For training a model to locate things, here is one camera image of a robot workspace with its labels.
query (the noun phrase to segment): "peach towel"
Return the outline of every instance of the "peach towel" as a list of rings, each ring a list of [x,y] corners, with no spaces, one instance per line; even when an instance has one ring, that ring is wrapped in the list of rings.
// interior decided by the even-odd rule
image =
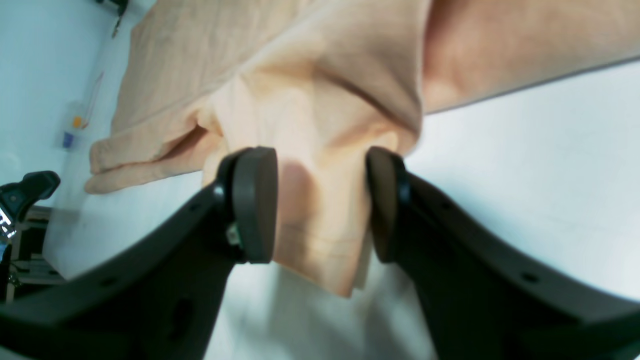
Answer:
[[[228,153],[274,147],[275,261],[349,296],[370,146],[407,153],[423,98],[441,110],[637,56],[639,10],[637,0],[158,0],[131,33],[86,191],[197,170],[208,183]]]

